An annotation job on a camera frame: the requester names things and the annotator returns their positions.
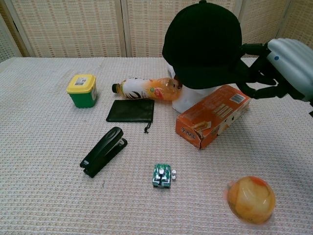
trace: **black baseball cap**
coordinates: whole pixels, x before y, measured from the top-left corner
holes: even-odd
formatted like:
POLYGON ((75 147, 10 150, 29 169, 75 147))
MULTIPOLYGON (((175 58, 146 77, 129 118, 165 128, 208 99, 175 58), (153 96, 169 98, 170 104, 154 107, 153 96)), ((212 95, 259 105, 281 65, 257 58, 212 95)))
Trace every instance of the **black baseball cap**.
MULTIPOLYGON (((162 55, 183 85, 206 89, 244 79, 229 71, 241 45, 237 17, 222 6, 201 0, 174 17, 165 35, 162 55)), ((241 60, 236 70, 247 73, 241 60)))

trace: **orange juice bottle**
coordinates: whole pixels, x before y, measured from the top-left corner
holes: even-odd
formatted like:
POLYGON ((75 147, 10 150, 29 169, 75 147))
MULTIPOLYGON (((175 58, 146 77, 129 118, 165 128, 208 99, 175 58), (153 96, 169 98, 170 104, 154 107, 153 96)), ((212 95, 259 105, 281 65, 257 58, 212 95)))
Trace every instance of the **orange juice bottle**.
POLYGON ((176 100, 179 98, 181 88, 178 81, 169 77, 159 79, 131 77, 121 84, 113 84, 112 91, 129 99, 176 100))

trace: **orange cardboard box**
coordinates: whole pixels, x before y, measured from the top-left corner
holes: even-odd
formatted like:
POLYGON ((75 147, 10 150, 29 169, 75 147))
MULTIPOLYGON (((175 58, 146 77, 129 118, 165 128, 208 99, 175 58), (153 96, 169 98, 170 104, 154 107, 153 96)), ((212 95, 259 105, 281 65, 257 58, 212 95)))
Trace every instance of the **orange cardboard box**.
POLYGON ((176 133, 199 149, 207 147, 244 112, 251 98, 223 85, 176 120, 176 133))

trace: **black pouch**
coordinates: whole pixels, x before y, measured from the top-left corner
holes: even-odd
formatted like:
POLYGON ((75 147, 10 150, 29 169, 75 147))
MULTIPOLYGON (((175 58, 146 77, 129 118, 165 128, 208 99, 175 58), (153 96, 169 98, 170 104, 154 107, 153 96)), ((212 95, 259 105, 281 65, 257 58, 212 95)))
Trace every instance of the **black pouch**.
POLYGON ((109 122, 145 122, 145 133, 153 122, 155 101, 152 99, 115 100, 107 121, 109 122))

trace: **box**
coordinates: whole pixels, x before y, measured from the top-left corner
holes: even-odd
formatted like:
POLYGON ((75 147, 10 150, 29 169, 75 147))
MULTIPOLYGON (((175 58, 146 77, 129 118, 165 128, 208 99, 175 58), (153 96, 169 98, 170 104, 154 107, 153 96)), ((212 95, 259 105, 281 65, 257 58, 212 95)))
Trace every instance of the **box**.
POLYGON ((176 133, 204 149, 247 109, 250 100, 240 90, 223 85, 177 117, 176 133))
POLYGON ((94 106, 97 98, 95 76, 92 74, 75 75, 67 87, 67 93, 77 108, 94 106))

